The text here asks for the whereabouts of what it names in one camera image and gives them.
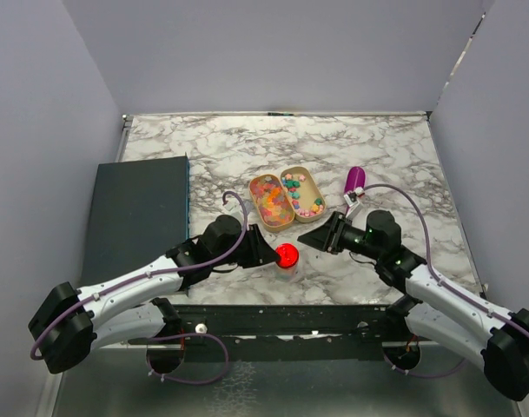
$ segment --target white marble tabletop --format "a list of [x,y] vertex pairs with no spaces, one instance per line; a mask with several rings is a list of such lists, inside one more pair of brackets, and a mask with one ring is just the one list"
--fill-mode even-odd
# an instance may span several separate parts
[[[407,191],[419,204],[432,236],[433,264],[472,291],[479,291],[461,238],[446,181],[424,116],[136,116],[124,161],[187,154],[190,164],[190,233],[200,234],[222,213],[221,196],[231,189],[258,217],[248,183],[265,173],[305,166],[327,202],[321,221],[294,225],[278,234],[261,227],[267,242],[292,242],[301,253],[296,282],[276,278],[274,265],[213,275],[195,286],[188,298],[197,304],[370,304],[390,303],[400,293],[387,287],[372,266],[349,254],[329,255],[301,245],[297,236],[324,222],[343,207],[347,171],[361,166],[367,184],[388,182]],[[403,243],[424,254],[417,215],[393,191],[367,193],[367,209],[387,209],[403,231]],[[367,211],[354,220],[363,228]]]

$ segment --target red object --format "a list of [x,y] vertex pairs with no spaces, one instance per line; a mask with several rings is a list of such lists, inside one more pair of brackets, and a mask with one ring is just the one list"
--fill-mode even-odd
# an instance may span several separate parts
[[275,249],[275,252],[281,257],[276,262],[280,268],[288,269],[294,267],[299,261],[299,251],[291,243],[283,243]]

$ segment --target purple marker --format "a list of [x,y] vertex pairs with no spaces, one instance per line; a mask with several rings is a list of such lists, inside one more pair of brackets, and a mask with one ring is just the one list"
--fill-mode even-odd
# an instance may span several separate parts
[[352,167],[347,174],[347,181],[345,182],[345,190],[343,194],[355,191],[358,187],[364,188],[367,175],[365,170],[361,167]]

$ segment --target white wall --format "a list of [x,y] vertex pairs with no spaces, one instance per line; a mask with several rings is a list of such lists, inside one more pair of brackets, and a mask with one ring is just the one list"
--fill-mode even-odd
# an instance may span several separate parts
[[529,309],[529,0],[495,2],[432,129],[488,294]]
[[125,113],[431,110],[482,0],[63,0]]
[[0,417],[35,412],[47,370],[27,324],[77,277],[120,114],[59,0],[0,0]]

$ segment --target wire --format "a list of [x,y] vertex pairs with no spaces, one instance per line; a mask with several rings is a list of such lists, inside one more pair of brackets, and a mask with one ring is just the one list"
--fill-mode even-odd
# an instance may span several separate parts
[[175,376],[169,376],[168,374],[158,374],[152,368],[152,365],[150,364],[150,360],[147,360],[147,366],[150,369],[149,376],[154,374],[156,376],[159,376],[160,378],[163,378],[164,380],[173,381],[173,382],[179,382],[181,384],[187,384],[187,385],[197,385],[197,386],[212,384],[213,382],[219,381],[221,378],[226,376],[226,374],[229,371],[229,352],[228,352],[228,348],[226,347],[226,345],[223,343],[223,341],[219,337],[216,337],[213,334],[185,333],[185,334],[176,334],[174,336],[153,337],[152,339],[149,339],[149,341],[173,341],[173,340],[177,340],[177,339],[184,340],[186,337],[196,337],[196,336],[198,336],[198,337],[206,337],[207,339],[212,339],[218,345],[220,345],[220,348],[222,348],[223,358],[224,358],[224,365],[223,365],[223,369],[221,370],[221,372],[217,376],[215,376],[213,378],[210,378],[210,379],[207,379],[207,380],[198,380],[198,381],[184,380],[183,378],[177,378]]
[[406,352],[409,352],[409,350],[411,349],[411,347],[409,346],[411,344],[412,341],[416,340],[417,341],[417,344],[416,344],[416,347],[419,346],[419,338],[417,337],[416,334],[413,334],[413,337],[411,339],[409,339],[409,341],[407,342],[407,344],[405,345],[405,351]]
[[452,367],[449,371],[446,371],[444,373],[441,373],[441,374],[434,374],[434,375],[428,375],[428,374],[418,374],[416,372],[413,372],[413,371],[409,371],[408,369],[401,369],[400,367],[396,367],[390,360],[389,358],[387,357],[387,355],[384,353],[384,361],[386,361],[388,363],[388,365],[390,367],[392,367],[392,370],[399,373],[399,374],[403,374],[405,376],[413,376],[414,378],[421,378],[423,380],[437,380],[438,378],[445,378],[449,375],[453,375],[457,372],[459,372],[465,365],[466,365],[466,360],[465,359],[461,359],[457,365],[455,365],[454,367]]
[[374,262],[370,262],[370,261],[359,261],[358,259],[354,258],[353,255],[357,255],[357,254],[354,254],[353,252],[349,252],[349,257],[354,260],[355,262],[357,263],[360,263],[361,265],[372,265],[373,267],[376,266],[376,264]]
[[235,271],[236,269],[239,268],[239,265],[235,265],[234,268],[230,268],[230,269],[212,269],[212,272],[216,272],[217,274],[229,274],[230,272],[233,272]]
[[[226,203],[228,195],[233,196],[239,202],[239,204],[241,205],[242,212],[243,212],[243,224],[242,224],[242,227],[241,227],[241,233],[239,234],[239,237],[237,238],[237,241],[233,244],[233,246],[231,248],[229,248],[228,251],[226,251],[224,254],[222,254],[220,256],[217,256],[216,258],[211,259],[210,261],[206,261],[206,262],[203,262],[203,263],[198,263],[198,264],[195,264],[195,265],[187,265],[187,266],[184,266],[184,267],[160,269],[160,270],[157,270],[157,271],[153,271],[150,274],[150,276],[171,274],[171,273],[177,273],[177,272],[185,272],[185,271],[191,271],[193,269],[208,267],[210,265],[213,265],[213,264],[215,264],[215,263],[227,258],[228,256],[230,256],[239,247],[239,245],[241,245],[241,242],[242,242],[243,238],[245,237],[245,233],[247,232],[247,223],[248,223],[247,208],[245,207],[245,204],[243,203],[243,200],[239,197],[239,195],[234,193],[233,191],[226,191],[225,193],[223,193],[222,202],[223,202],[224,205]],[[113,291],[116,291],[119,288],[123,288],[123,287],[125,287],[125,286],[127,286],[129,284],[132,284],[133,282],[139,281],[139,280],[141,280],[143,278],[146,278],[146,277],[147,277],[146,274],[139,274],[139,275],[133,276],[131,278],[128,278],[125,281],[117,283],[116,285],[114,285],[112,287],[105,288],[104,290],[100,291],[98,293],[98,295],[102,297],[102,296],[107,295],[107,294],[109,294],[109,293],[111,293]],[[84,300],[80,300],[79,302],[75,303],[74,305],[69,307],[67,310],[65,310],[63,313],[58,315],[48,325],[48,327],[46,327],[44,329],[44,331],[42,333],[40,333],[40,335],[38,336],[36,341],[33,343],[32,348],[30,349],[30,358],[33,361],[41,361],[43,359],[43,356],[41,354],[36,354],[36,351],[43,344],[43,342],[46,339],[46,337],[48,336],[48,334],[50,334],[50,332],[59,323],[61,323],[63,320],[65,320],[71,313],[74,313],[75,311],[77,311],[77,309],[79,309],[80,307],[84,306],[85,304],[87,304],[87,303],[89,303],[91,301],[94,301],[95,300],[94,297],[95,297],[94,295],[91,295],[91,296],[85,298]]]
[[515,323],[514,321],[511,321],[510,319],[506,318],[505,316],[503,316],[503,315],[501,315],[499,313],[492,312],[490,308],[487,308],[483,304],[481,304],[481,303],[477,302],[476,300],[474,300],[473,298],[469,297],[467,294],[464,294],[461,291],[459,291],[457,288],[452,287],[445,280],[442,280],[438,276],[438,274],[436,274],[436,271],[434,271],[434,268],[432,266],[432,256],[431,256],[431,249],[430,249],[430,235],[428,233],[427,222],[426,222],[426,220],[424,218],[424,215],[420,211],[419,206],[417,206],[416,202],[414,202],[414,200],[411,198],[411,196],[408,193],[406,193],[405,191],[403,191],[399,187],[396,187],[396,186],[391,185],[391,184],[372,184],[372,185],[367,185],[364,189],[368,190],[368,189],[377,189],[377,188],[393,189],[393,190],[399,192],[400,194],[402,194],[411,203],[411,205],[413,206],[414,210],[417,212],[417,215],[419,216],[419,219],[420,219],[420,223],[422,223],[422,228],[424,230],[424,238],[425,238],[426,247],[427,247],[427,267],[428,267],[428,271],[430,271],[430,274],[432,275],[434,280],[436,280],[443,288],[447,289],[450,293],[452,293],[454,295],[457,295],[461,300],[466,301],[469,304],[471,304],[472,306],[474,306],[475,308],[477,308],[478,310],[480,310],[480,311],[482,311],[482,312],[484,312],[486,314],[489,314],[489,315],[495,317],[496,319],[498,319],[500,321],[503,321],[506,325],[508,325],[508,326],[512,327],[513,329],[517,330],[519,333],[524,335],[529,340],[529,332],[526,331],[525,329],[523,329],[519,324]]

